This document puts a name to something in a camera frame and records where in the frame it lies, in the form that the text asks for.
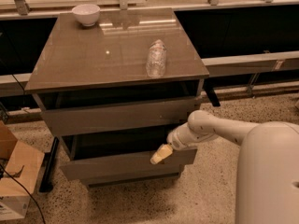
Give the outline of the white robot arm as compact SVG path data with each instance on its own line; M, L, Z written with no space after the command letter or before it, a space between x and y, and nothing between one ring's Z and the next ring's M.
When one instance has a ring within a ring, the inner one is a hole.
M157 164L175 151L216 136L240 146L235 224L299 224L299 126L221 119L204 110L171 131L152 155Z

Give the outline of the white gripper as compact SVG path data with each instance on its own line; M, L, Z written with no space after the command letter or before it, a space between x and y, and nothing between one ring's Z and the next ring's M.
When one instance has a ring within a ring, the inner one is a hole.
M174 150L182 150L188 146L190 141L190 129L187 125L180 125L167 136L167 143L161 145L150 158L152 164L157 164L173 153Z

